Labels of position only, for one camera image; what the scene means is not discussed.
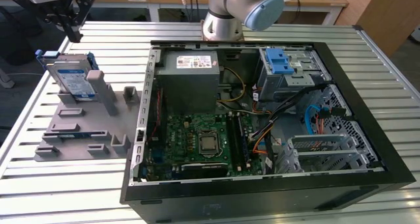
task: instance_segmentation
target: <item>blue hard drive label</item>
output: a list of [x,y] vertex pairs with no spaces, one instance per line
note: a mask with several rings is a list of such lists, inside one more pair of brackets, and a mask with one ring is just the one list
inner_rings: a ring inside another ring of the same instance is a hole
[[58,69],[58,74],[68,91],[79,100],[91,100],[95,91],[86,80],[87,74],[82,69]]

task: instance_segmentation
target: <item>yellow wire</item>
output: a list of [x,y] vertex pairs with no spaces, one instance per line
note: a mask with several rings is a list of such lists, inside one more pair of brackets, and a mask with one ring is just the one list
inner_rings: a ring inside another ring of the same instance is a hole
[[241,93],[241,95],[240,95],[237,98],[234,98],[234,99],[228,99],[228,100],[218,100],[218,102],[234,102],[234,101],[240,100],[240,99],[242,98],[244,94],[245,94],[245,83],[244,83],[242,78],[240,77],[240,75],[236,73],[234,70],[232,70],[230,68],[226,68],[226,69],[228,69],[228,70],[237,76],[237,78],[240,79],[240,81],[241,81],[241,83],[242,83],[242,93]]

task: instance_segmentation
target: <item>blue cable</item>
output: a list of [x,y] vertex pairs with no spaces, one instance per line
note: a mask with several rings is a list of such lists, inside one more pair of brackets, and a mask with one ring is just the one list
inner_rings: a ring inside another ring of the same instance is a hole
[[315,134],[315,131],[313,131],[312,127],[311,127],[311,119],[309,119],[309,112],[311,112],[312,108],[316,109],[317,111],[321,111],[320,107],[316,106],[316,105],[309,105],[307,110],[305,110],[305,124],[307,124],[308,133],[311,135]]

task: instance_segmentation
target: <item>sticker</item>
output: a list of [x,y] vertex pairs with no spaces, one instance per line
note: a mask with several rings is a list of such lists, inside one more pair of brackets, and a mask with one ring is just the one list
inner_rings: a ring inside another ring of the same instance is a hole
[[254,92],[254,93],[252,94],[252,98],[253,98],[254,101],[258,101],[260,95],[258,95],[257,92]]
[[147,0],[129,0],[129,1],[146,2]]
[[74,138],[74,135],[59,135],[60,138]]
[[83,98],[90,100],[90,98],[95,97],[95,91],[86,80],[86,74],[82,69],[59,69],[58,74],[63,84],[75,97],[82,98],[82,100]]
[[269,166],[269,168],[273,168],[273,161],[269,159],[269,157],[265,158],[265,164]]
[[291,67],[303,67],[301,62],[291,62]]
[[212,68],[210,56],[178,56],[177,68]]

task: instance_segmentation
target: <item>slotted aluminum surface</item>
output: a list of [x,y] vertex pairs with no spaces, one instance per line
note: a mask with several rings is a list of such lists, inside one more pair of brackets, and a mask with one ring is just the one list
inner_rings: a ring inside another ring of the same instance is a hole
[[[114,90],[142,89],[150,40],[200,40],[201,26],[186,23],[87,22],[82,43],[64,53],[97,56]],[[420,103],[395,66],[363,32],[352,27],[274,25],[245,29],[253,41],[325,42],[377,118],[399,154],[420,180]],[[46,74],[0,149],[0,223],[143,224],[119,204],[125,159],[43,162],[32,160],[40,136],[59,103],[59,87]],[[273,215],[209,223],[419,223],[420,181],[365,199],[344,210]]]

